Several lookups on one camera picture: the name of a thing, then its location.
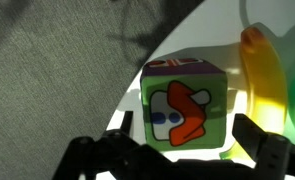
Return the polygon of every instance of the green cube face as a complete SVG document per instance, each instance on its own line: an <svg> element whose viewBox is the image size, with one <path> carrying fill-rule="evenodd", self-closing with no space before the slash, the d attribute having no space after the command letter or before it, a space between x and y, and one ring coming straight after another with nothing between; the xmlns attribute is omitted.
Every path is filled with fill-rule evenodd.
<svg viewBox="0 0 295 180"><path fill-rule="evenodd" d="M161 67L161 61L152 61L143 69L147 143L160 151L222 147L226 136L226 74L203 60L180 65L180 60L175 61L176 66L166 63Z"/></svg>

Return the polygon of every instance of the cartoon eye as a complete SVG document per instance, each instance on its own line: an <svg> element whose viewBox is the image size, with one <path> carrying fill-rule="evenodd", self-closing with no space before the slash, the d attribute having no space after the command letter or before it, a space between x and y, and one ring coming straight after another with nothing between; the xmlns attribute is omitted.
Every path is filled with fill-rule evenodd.
<svg viewBox="0 0 295 180"><path fill-rule="evenodd" d="M166 116L161 112L155 112L151 114L151 120L153 124L164 124L166 122Z"/></svg>
<svg viewBox="0 0 295 180"><path fill-rule="evenodd" d="M170 113L169 114L169 121L172 123L178 123L180 120L180 116L178 113Z"/></svg>

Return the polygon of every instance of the cartoon character print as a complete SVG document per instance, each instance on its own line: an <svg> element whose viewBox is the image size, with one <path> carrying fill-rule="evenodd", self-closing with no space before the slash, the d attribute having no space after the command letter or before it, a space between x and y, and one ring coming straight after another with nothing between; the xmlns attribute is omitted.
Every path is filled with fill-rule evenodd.
<svg viewBox="0 0 295 180"><path fill-rule="evenodd" d="M209 91L195 92L178 81L172 81L167 92L154 92L150 103L155 138L180 146L205 135L205 107L210 100Z"/></svg>
<svg viewBox="0 0 295 180"><path fill-rule="evenodd" d="M168 66L182 66L191 63L202 63L204 62L201 59L168 59L166 61L163 60L154 60L148 62L147 65L151 68L157 67L168 67Z"/></svg>

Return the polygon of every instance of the textured fabric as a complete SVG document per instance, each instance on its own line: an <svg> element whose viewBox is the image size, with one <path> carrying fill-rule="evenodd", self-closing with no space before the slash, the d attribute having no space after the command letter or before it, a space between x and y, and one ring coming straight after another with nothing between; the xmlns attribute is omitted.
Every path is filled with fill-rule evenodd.
<svg viewBox="0 0 295 180"><path fill-rule="evenodd" d="M199 2L0 0L0 179L50 179L72 138L98 139Z"/></svg>

